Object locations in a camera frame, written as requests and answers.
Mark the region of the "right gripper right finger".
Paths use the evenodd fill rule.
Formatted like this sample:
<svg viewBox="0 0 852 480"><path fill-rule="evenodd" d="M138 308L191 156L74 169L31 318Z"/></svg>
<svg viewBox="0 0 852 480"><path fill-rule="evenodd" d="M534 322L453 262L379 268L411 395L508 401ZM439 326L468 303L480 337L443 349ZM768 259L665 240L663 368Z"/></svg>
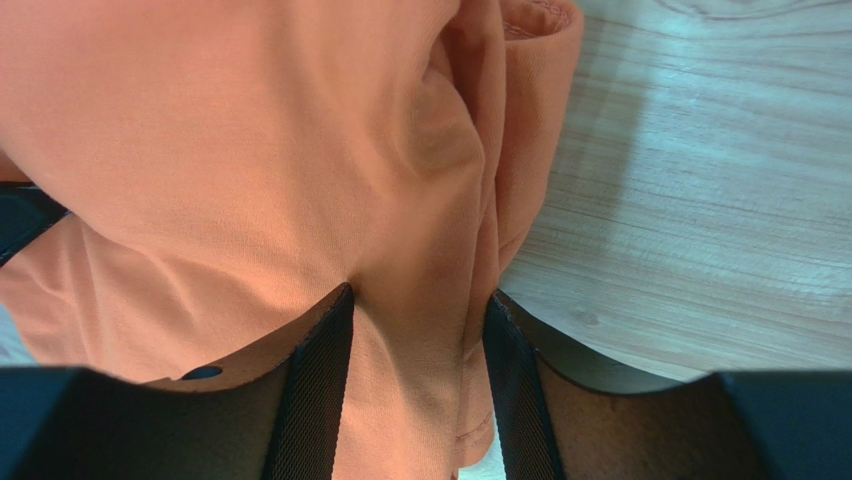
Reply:
<svg viewBox="0 0 852 480"><path fill-rule="evenodd" d="M483 341L511 479L749 479L753 443L714 376L627 366L491 297Z"/></svg>

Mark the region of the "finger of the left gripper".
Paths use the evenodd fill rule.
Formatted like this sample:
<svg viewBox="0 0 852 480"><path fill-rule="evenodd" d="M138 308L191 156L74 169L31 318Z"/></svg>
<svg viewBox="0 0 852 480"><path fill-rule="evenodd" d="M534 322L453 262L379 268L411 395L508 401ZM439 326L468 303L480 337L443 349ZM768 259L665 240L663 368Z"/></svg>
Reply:
<svg viewBox="0 0 852 480"><path fill-rule="evenodd" d="M1 183L1 266L70 214L33 183Z"/></svg>

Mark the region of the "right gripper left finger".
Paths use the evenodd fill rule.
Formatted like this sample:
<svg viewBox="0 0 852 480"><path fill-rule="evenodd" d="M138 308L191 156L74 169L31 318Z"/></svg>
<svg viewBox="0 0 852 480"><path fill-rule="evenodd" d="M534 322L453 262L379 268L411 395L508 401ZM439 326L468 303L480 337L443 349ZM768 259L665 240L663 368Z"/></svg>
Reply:
<svg viewBox="0 0 852 480"><path fill-rule="evenodd" d="M179 379L147 383L176 399L175 447L157 479L328 479L353 339L343 283L298 318Z"/></svg>

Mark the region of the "orange t shirt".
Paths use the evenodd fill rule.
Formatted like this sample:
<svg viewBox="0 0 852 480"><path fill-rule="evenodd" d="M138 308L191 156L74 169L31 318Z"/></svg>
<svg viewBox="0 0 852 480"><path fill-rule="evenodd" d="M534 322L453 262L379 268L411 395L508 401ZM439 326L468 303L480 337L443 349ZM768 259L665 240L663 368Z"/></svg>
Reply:
<svg viewBox="0 0 852 480"><path fill-rule="evenodd" d="M5 1L1 176L68 215L1 301L37 361L147 382L349 282L334 477L454 479L582 33L570 1Z"/></svg>

